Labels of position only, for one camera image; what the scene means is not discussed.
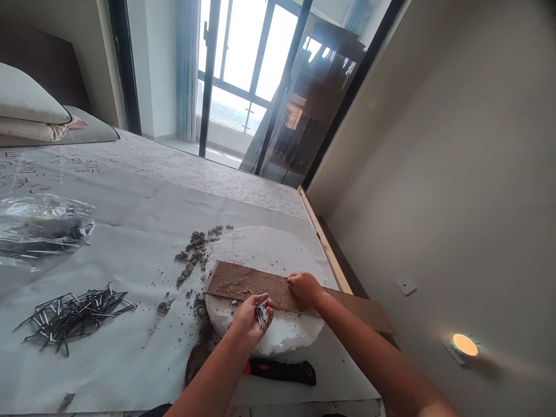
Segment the pillow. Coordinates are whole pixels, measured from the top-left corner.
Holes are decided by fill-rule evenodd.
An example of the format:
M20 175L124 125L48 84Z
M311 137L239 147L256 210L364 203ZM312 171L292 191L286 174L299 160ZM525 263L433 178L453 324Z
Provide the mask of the pillow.
M59 125L70 113L25 72L0 63L0 117Z

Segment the wall socket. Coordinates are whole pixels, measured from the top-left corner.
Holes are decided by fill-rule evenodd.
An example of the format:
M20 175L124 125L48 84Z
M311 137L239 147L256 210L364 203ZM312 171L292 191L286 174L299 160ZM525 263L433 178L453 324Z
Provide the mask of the wall socket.
M396 285L406 297L417 291L417 286L407 277L398 278Z

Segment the plastic bag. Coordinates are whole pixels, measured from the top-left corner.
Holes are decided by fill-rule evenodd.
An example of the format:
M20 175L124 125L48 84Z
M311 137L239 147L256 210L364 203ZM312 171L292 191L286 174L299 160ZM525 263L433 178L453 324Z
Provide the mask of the plastic bag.
M91 234L96 207L52 194L0 200L0 265L73 252Z

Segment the wooden board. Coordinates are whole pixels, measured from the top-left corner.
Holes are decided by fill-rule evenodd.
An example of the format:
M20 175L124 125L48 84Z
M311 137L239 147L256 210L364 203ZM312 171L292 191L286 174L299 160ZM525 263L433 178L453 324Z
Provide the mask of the wooden board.
M377 302L324 288L363 323L376 331L395 334L386 313ZM253 294L268 292L275 308L295 313L319 316L312 308L303 306L291 292L287 278L246 266L219 261L216 264L206 294L244 301Z
M317 216L315 215L311 207L311 204L309 203L309 199L307 198L305 191L301 187L299 187L297 191L299 192L299 195L301 196L301 200L303 201L303 204L307 209L307 214L309 215L309 218L311 219L311 223L313 224L314 232L317 235L317 238L319 239L320 245L323 248L326 258L328 259L330 268L332 269L334 277L336 278L336 282L338 283L338 288L340 288L340 291L345 292L346 294L353 295L353 291L348 284L348 280L346 280L346 276L343 274L342 268L340 268L340 264L338 263L338 260L336 259L336 256L332 251L332 248L328 244L326 235L324 234L323 229L320 226L319 220L317 219Z
M338 300L341 305L350 310L367 326L376 331L386 332L392 335L396 334L396 331L390 323L390 320L388 320L386 313L377 302L356 297L355 295L346 294L345 292L336 291L331 288L325 288L324 290Z
M268 292L278 310L318 317L316 311L303 306L296 299L286 277L229 262L217 262L206 294L243 301L254 294L265 292Z

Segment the protective paper sheet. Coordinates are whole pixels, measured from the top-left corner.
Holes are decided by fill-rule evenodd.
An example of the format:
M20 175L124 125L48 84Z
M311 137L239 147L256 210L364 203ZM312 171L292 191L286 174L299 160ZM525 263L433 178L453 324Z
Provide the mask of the protective paper sheet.
M67 412L145 410L175 401L197 335L193 299L187 299L186 292L200 292L203 284L202 272L195 268L176 290L184 265L174 262L174 255L194 230L231 224L290 232L311 251L327 275L327 285L337 288L307 219L121 170L80 176L49 192L98 207L96 228L91 246L46 263L39 273L0 270L0 414L53 413L67 393L75 393ZM115 290L128 291L126 298L139 307L72 342L69 358L22 344L30 334L25 326L13 331L33 306L69 291L101 289L108 281ZM155 310L168 291L175 301L161 318ZM279 360L309 360L317 386L243 376L231 405L379 397L326 327L311 347Z

